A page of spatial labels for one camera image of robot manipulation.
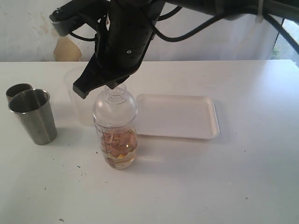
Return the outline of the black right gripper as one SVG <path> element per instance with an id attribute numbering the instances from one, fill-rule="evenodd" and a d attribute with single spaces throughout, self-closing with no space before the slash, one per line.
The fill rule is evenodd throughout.
<path id="1" fill-rule="evenodd" d="M 96 55 L 93 54 L 73 91 L 82 99 L 103 85 L 116 88 L 140 67 L 152 31 L 143 14 L 105 15 L 100 21 Z"/>

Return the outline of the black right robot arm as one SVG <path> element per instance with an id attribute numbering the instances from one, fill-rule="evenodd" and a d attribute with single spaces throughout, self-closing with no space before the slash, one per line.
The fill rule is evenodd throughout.
<path id="1" fill-rule="evenodd" d="M 110 0 L 105 12 L 97 20 L 87 14 L 79 16 L 94 26 L 94 54 L 80 77 L 73 83 L 73 91 L 81 98 L 104 85 L 114 89 L 140 67 L 154 36 L 166 42 L 186 40 L 222 19 L 234 19 L 242 14 L 253 14 L 268 21 L 293 47 L 298 43 L 275 20 L 275 16 L 299 20 L 296 0 L 174 0 L 175 8 L 162 14 L 163 0 Z M 156 23 L 173 16 L 181 8 L 211 15 L 206 22 L 178 37 L 162 34 Z"/>

